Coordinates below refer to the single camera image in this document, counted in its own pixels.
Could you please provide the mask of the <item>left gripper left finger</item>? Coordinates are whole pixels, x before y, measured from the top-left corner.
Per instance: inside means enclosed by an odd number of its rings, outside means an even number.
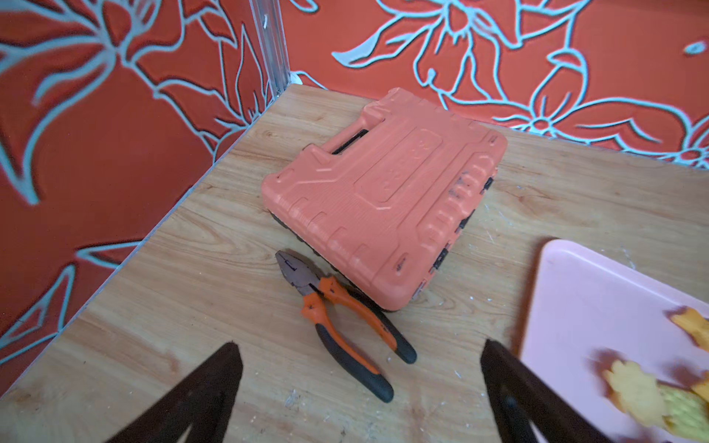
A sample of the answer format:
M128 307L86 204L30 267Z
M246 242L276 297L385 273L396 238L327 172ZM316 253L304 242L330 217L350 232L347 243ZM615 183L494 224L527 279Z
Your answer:
M111 442L222 442L243 375L239 347L229 341Z

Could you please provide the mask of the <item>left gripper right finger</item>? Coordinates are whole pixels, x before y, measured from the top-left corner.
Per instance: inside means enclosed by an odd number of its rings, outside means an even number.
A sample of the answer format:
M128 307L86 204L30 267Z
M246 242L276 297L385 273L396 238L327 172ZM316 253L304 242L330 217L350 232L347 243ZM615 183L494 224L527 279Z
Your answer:
M503 442L608 442L597 428L515 357L487 340L480 357L487 398Z

